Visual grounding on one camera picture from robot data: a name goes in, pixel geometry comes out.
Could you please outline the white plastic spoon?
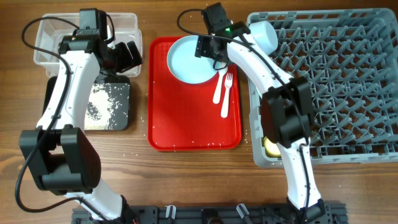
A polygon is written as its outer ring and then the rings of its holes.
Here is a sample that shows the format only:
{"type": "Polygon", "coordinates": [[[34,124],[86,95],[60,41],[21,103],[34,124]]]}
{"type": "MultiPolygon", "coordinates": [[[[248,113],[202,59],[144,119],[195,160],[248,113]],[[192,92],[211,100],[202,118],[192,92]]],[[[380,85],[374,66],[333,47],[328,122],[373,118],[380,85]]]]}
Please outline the white plastic spoon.
{"type": "Polygon", "coordinates": [[[217,84],[216,84],[215,92],[214,92],[214,95],[213,95],[213,103],[214,104],[218,104],[220,102],[223,77],[224,77],[224,75],[226,74],[227,71],[228,71],[227,67],[218,71],[219,77],[218,77],[218,81],[217,81],[217,84]]]}

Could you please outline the food scraps and rice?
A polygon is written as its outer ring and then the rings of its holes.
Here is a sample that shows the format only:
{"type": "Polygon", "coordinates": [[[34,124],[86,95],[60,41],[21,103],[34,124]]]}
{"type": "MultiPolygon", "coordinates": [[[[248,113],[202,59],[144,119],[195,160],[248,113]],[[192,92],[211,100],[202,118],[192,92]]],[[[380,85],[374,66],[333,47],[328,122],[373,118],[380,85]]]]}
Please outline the food scraps and rice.
{"type": "Polygon", "coordinates": [[[95,83],[85,115],[85,130],[119,131],[129,123],[129,83],[95,83]]]}

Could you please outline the light blue plate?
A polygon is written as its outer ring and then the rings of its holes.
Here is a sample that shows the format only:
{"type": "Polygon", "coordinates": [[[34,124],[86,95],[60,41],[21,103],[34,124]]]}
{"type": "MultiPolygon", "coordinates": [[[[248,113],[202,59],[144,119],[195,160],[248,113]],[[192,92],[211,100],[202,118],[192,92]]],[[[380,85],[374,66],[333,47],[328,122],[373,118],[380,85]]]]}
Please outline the light blue plate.
{"type": "Polygon", "coordinates": [[[181,82],[205,83],[217,73],[213,68],[214,60],[195,56],[197,41],[197,35],[182,37],[172,44],[167,53],[167,66],[172,75],[181,82]]]}

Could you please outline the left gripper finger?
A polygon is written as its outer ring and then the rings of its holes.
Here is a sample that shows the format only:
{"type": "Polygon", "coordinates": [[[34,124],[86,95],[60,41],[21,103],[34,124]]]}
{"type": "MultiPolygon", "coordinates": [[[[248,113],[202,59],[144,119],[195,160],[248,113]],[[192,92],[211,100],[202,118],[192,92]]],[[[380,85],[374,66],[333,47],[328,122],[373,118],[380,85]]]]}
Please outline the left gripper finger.
{"type": "Polygon", "coordinates": [[[137,48],[136,43],[132,40],[127,43],[127,47],[131,54],[132,64],[133,65],[141,65],[143,63],[143,59],[139,49],[137,48]]]}
{"type": "Polygon", "coordinates": [[[118,73],[125,73],[133,68],[134,66],[132,65],[115,65],[113,68],[108,70],[108,73],[110,75],[117,75],[118,73]]]}

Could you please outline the light blue bowl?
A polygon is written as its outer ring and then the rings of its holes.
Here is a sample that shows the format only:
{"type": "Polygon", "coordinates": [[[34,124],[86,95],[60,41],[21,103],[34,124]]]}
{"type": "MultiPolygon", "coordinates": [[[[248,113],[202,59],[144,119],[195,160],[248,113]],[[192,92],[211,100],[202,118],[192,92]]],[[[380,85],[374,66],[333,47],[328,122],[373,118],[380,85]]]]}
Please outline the light blue bowl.
{"type": "Polygon", "coordinates": [[[278,38],[275,29],[268,21],[255,22],[249,25],[251,34],[258,46],[266,55],[277,50],[278,38]]]}

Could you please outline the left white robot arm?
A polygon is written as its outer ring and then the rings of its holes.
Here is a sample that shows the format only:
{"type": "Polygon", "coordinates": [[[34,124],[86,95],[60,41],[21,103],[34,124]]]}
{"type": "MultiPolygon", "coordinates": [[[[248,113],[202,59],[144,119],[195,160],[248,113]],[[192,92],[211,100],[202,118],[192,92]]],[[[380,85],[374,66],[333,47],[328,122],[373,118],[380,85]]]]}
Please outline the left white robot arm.
{"type": "Polygon", "coordinates": [[[104,223],[137,223],[127,200],[101,178],[98,153],[84,133],[91,88],[99,75],[116,76],[142,64],[134,41],[115,43],[112,18],[106,12],[80,10],[80,21],[53,56],[59,59],[57,80],[35,129],[21,132],[19,147],[39,190],[76,201],[104,223]]]}

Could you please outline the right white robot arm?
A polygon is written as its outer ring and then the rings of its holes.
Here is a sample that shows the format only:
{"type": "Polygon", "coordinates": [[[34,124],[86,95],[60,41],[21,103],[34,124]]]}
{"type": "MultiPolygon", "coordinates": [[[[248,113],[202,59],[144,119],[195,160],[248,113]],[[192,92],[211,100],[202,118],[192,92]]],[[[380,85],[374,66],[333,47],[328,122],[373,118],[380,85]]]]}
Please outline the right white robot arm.
{"type": "Polygon", "coordinates": [[[312,91],[305,77],[294,78],[271,58],[278,46],[273,26],[233,22],[220,3],[202,9],[207,34],[200,35],[196,57],[236,64],[253,82],[261,96],[264,137],[280,151],[287,176],[287,200],[301,223],[322,215],[310,158],[310,136],[315,121],[312,91]]]}

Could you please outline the pink plastic fork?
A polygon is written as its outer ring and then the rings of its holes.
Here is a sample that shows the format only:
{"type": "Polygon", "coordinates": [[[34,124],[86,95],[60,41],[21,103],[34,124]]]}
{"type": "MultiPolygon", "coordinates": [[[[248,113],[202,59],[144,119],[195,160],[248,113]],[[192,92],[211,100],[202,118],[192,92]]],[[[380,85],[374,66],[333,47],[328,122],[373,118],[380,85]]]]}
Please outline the pink plastic fork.
{"type": "Polygon", "coordinates": [[[233,84],[233,74],[232,73],[227,73],[224,86],[225,86],[225,93],[224,93],[224,98],[223,98],[223,104],[221,107],[221,117],[222,118],[227,118],[228,117],[228,111],[229,111],[229,92],[230,88],[232,87],[233,84]]]}

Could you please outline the yellow plastic cup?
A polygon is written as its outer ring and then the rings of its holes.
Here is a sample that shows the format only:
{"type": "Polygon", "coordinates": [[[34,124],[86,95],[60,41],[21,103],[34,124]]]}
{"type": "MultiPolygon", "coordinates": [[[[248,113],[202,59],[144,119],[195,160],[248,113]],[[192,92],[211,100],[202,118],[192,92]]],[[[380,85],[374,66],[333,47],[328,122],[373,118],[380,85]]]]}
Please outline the yellow plastic cup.
{"type": "Polygon", "coordinates": [[[268,157],[280,157],[281,153],[277,144],[271,142],[267,137],[263,138],[263,145],[265,149],[265,153],[268,157]]]}

